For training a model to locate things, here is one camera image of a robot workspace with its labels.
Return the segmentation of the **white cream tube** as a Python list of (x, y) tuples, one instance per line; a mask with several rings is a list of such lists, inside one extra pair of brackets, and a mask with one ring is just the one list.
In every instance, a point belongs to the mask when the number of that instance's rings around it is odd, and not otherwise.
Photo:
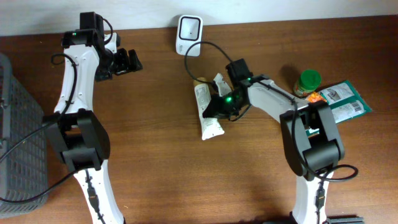
[(201, 124), (201, 139), (203, 141), (224, 134), (224, 130), (216, 118), (204, 118), (203, 112), (210, 104), (210, 89), (203, 77), (193, 81), (194, 93), (198, 107), (198, 117)]

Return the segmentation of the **green lid small jar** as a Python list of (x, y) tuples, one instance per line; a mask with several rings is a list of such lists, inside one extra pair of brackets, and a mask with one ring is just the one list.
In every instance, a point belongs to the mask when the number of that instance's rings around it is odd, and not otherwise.
[(293, 91), (296, 96), (303, 98), (314, 92), (321, 84), (322, 78), (316, 70), (305, 70), (295, 82)]

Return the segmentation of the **small orange packet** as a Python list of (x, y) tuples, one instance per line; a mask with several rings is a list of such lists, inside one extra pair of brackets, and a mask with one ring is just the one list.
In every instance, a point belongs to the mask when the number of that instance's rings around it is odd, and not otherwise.
[(312, 92), (305, 99), (310, 103), (315, 103), (318, 101), (324, 101), (327, 103), (327, 100), (320, 93), (317, 92)]

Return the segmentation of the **green 3M wipes packet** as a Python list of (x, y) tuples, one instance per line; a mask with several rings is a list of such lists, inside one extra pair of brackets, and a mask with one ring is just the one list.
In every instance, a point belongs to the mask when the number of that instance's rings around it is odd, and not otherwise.
[(336, 124), (373, 111), (349, 80), (326, 87), (317, 93), (327, 100)]

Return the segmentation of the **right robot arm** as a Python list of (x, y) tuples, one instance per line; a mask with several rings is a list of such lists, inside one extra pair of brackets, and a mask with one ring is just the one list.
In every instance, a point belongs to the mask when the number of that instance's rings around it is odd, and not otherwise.
[(226, 66), (233, 90), (211, 97), (204, 118), (238, 117), (244, 106), (253, 106), (273, 117), (282, 131), (284, 154), (297, 176), (295, 206), (289, 223), (334, 223), (325, 214), (328, 184), (341, 182), (333, 173), (345, 156), (331, 108), (309, 103), (278, 87), (265, 75), (253, 75), (244, 59)]

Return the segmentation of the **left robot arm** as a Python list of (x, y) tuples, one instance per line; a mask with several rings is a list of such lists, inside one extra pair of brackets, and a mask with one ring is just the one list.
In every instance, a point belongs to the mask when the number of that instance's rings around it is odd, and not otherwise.
[(121, 48), (117, 33), (105, 34), (107, 20), (82, 12), (80, 26), (62, 38), (65, 66), (60, 97), (43, 118), (45, 135), (60, 162), (78, 181), (93, 223), (125, 223), (108, 173), (109, 136), (93, 111), (95, 82), (143, 69), (135, 50)]

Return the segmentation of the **black right arm base rail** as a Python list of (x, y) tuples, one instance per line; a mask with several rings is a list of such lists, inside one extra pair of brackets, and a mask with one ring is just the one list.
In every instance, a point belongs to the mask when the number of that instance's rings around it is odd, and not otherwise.
[[(268, 221), (263, 224), (297, 224), (293, 218), (279, 221)], [(324, 224), (365, 224), (363, 217), (327, 217)]]

